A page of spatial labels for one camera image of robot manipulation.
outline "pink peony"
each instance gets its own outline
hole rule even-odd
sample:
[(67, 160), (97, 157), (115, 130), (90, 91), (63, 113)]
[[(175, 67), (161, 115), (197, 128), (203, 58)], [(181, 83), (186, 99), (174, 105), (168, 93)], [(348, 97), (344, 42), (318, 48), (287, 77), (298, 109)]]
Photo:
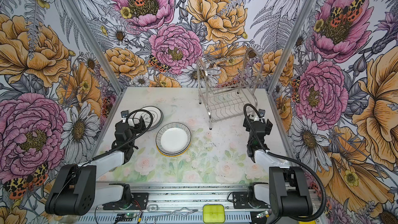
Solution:
[(315, 16), (314, 32), (307, 39), (307, 47), (325, 59), (333, 59), (337, 63), (345, 62), (368, 40), (371, 31), (369, 26), (373, 7), (368, 8), (369, 0), (362, 5), (362, 13), (353, 22), (342, 20), (337, 27), (332, 27), (330, 10), (333, 7), (345, 8), (353, 0), (326, 0), (321, 11)]
[(147, 31), (169, 23), (174, 17), (174, 0), (145, 0), (143, 6), (136, 6), (128, 0), (113, 0), (115, 10), (122, 14), (132, 33)]
[(344, 75), (339, 66), (332, 61), (311, 61), (300, 77), (297, 115), (311, 119), (320, 130), (333, 127), (347, 107), (348, 92), (343, 85)]
[(170, 24), (161, 27), (157, 34), (149, 38), (152, 55), (160, 63), (170, 66), (169, 72), (179, 75), (181, 69), (202, 57), (202, 46), (198, 36), (181, 26)]
[(60, 149), (64, 110), (38, 93), (25, 93), (17, 100), (0, 102), (0, 179), (26, 178), (47, 162), (56, 167)]

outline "dish rack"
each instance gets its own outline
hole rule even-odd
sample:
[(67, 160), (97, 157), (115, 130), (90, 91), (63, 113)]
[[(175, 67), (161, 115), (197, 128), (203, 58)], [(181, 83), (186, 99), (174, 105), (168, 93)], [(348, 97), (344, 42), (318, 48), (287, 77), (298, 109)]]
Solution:
[[(251, 58), (255, 57), (260, 59), (260, 70), (258, 71), (255, 67), (249, 67), (246, 69), (247, 62), (250, 61)], [(238, 67), (238, 71), (240, 72), (240, 76), (238, 76), (239, 80), (231, 80), (221, 85), (218, 84), (218, 88), (212, 87), (211, 82), (209, 81), (207, 68), (213, 64), (213, 66), (225, 67), (225, 69), (227, 69), (228, 66), (226, 66), (226, 64), (229, 64), (230, 61), (239, 61), (233, 65)], [(256, 49), (248, 47), (245, 55), (222, 57), (217, 60), (203, 61), (201, 58), (197, 58), (196, 65), (197, 78), (200, 80), (200, 78), (203, 77), (205, 81), (206, 87), (204, 89), (202, 89), (201, 83), (198, 83), (199, 104), (201, 104), (202, 101), (205, 103), (204, 105), (206, 107), (207, 114), (209, 115), (210, 130), (212, 129), (213, 122), (242, 115), (243, 106), (247, 103), (257, 107), (257, 98), (255, 97), (254, 92), (256, 91), (258, 84), (265, 81), (265, 78), (261, 74), (264, 67), (264, 60), (262, 55)], [(247, 82), (244, 80), (244, 76), (247, 72), (250, 72), (251, 69), (253, 69), (253, 72), (257, 73), (257, 76), (254, 82)], [(244, 90), (242, 90), (243, 88), (248, 89), (248, 95)]]

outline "white plate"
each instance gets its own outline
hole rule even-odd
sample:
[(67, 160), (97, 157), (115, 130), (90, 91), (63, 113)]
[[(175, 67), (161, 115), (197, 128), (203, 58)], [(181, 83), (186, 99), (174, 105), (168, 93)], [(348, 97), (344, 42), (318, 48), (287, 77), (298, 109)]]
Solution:
[[(162, 122), (162, 119), (163, 119), (163, 114), (162, 114), (162, 111), (159, 108), (157, 108), (157, 107), (143, 107), (141, 109), (147, 110), (147, 111), (149, 111), (152, 114), (153, 121), (152, 121), (151, 127), (148, 129), (149, 131), (155, 129), (156, 127), (158, 127), (160, 125), (160, 123)], [(141, 116), (144, 118), (144, 122), (145, 122), (146, 126), (148, 126), (149, 123), (150, 123), (150, 116), (146, 112), (137, 112), (136, 114), (134, 114), (133, 118), (129, 119), (129, 125), (133, 125), (133, 122), (135, 124), (138, 124), (139, 123), (139, 118)]]
[(184, 152), (191, 143), (191, 132), (184, 124), (170, 123), (162, 127), (156, 135), (156, 146), (167, 156)]

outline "table surface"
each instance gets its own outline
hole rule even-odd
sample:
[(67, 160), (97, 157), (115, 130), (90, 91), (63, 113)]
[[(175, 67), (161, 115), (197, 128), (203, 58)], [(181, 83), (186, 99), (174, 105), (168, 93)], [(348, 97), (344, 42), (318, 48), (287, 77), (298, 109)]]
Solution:
[[(267, 145), (274, 153), (286, 156), (265, 89), (257, 89), (255, 95), (258, 108), (264, 109), (266, 118), (274, 124), (271, 134), (267, 136)], [(246, 155), (249, 132), (242, 126), (243, 115), (215, 122), (209, 130), (209, 118), (204, 105), (199, 104), (195, 88), (127, 88), (97, 154), (111, 148), (115, 139), (115, 124), (121, 120), (120, 112), (132, 112), (145, 106), (158, 107), (164, 115), (162, 123), (135, 141), (139, 149), (129, 162), (107, 172), (99, 181), (195, 185), (268, 182), (268, 173)], [(157, 132), (171, 122), (183, 123), (192, 134), (190, 147), (177, 157), (163, 156), (155, 143)]]

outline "wire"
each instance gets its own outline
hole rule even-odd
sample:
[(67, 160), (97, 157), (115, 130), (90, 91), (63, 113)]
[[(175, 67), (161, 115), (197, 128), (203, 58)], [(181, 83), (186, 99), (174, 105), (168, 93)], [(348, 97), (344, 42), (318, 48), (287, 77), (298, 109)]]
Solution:
[(96, 220), (96, 222), (97, 222), (97, 224), (98, 224), (97, 216), (96, 216), (96, 214), (97, 214), (97, 208), (98, 208), (98, 206), (97, 206), (96, 209), (94, 210), (94, 219)]
[(148, 131), (148, 129), (152, 126), (152, 122), (153, 122), (153, 116), (152, 116), (152, 114), (151, 114), (149, 111), (144, 110), (144, 109), (134, 110), (133, 112), (130, 112), (129, 115), (126, 116), (126, 119), (129, 119), (131, 115), (133, 115), (134, 113), (137, 113), (137, 112), (146, 112), (146, 113), (149, 114), (149, 116), (150, 116), (150, 122), (149, 122), (147, 128), (145, 128), (145, 129), (144, 129), (140, 134), (138, 134), (135, 138), (132, 138), (132, 139), (126, 141), (126, 142), (125, 142), (124, 144), (122, 144), (121, 146), (115, 147), (115, 148), (110, 149), (109, 151), (107, 151), (107, 152), (105, 152), (105, 153), (102, 153), (102, 154), (100, 154), (100, 155), (98, 155), (98, 156), (93, 157), (93, 158), (90, 160), (90, 162), (92, 162), (92, 161), (94, 161), (94, 160), (97, 160), (97, 159), (99, 159), (99, 158), (101, 158), (101, 157), (105, 157), (106, 155), (109, 155), (109, 154), (112, 153), (112, 152), (115, 152), (115, 151), (120, 150), (122, 147), (125, 147), (125, 146), (129, 145), (131, 142), (133, 142), (133, 141), (136, 140), (137, 138), (141, 137), (145, 132)]
[(229, 195), (226, 197), (226, 199), (227, 199), (228, 202), (234, 203), (234, 201), (232, 201), (232, 200), (229, 199), (229, 196), (230, 196), (232, 193), (233, 193), (233, 192), (229, 193)]
[(302, 163), (302, 162), (300, 162), (300, 161), (298, 161), (298, 160), (296, 160), (296, 159), (290, 158), (290, 157), (285, 157), (285, 156), (281, 156), (281, 155), (276, 155), (276, 154), (274, 154), (274, 153), (269, 152), (269, 150), (264, 146), (264, 144), (263, 144), (262, 142), (260, 142), (260, 139), (259, 139), (258, 136), (257, 136), (256, 130), (253, 128), (253, 126), (252, 126), (252, 124), (251, 124), (251, 122), (250, 122), (249, 116), (247, 115), (246, 107), (251, 107), (251, 108), (253, 108), (258, 117), (260, 117), (260, 114), (259, 114), (259, 112), (257, 111), (257, 109), (256, 109), (252, 104), (246, 104), (246, 105), (243, 106), (243, 113), (244, 113), (244, 115), (245, 115), (245, 119), (246, 119), (246, 121), (247, 121), (247, 123), (248, 123), (248, 126), (250, 127), (251, 131), (253, 132), (254, 137), (258, 140), (258, 143), (260, 144), (261, 148), (262, 148), (268, 155), (270, 155), (270, 156), (272, 156), (272, 157), (285, 159), (285, 160), (287, 160), (287, 161), (294, 162), (294, 163), (300, 165), (301, 167), (303, 167), (304, 169), (306, 169), (309, 173), (311, 173), (311, 175), (314, 176), (315, 180), (318, 182), (319, 188), (320, 188), (321, 193), (322, 193), (322, 201), (321, 201), (321, 205), (320, 205), (319, 209), (315, 212), (315, 214), (313, 214), (313, 215), (311, 215), (311, 216), (308, 216), (308, 217), (290, 217), (290, 218), (292, 218), (293, 220), (302, 221), (302, 222), (309, 222), (309, 221), (312, 221), (312, 220), (317, 219), (318, 217), (320, 217), (320, 216), (323, 214), (324, 209), (325, 209), (325, 207), (326, 207), (326, 190), (325, 190), (325, 187), (324, 187), (324, 185), (323, 185), (323, 183), (322, 183), (322, 180), (321, 180), (321, 179), (318, 177), (318, 175), (316, 175), (316, 173), (315, 173), (310, 167), (308, 167), (306, 164), (304, 164), (304, 163)]

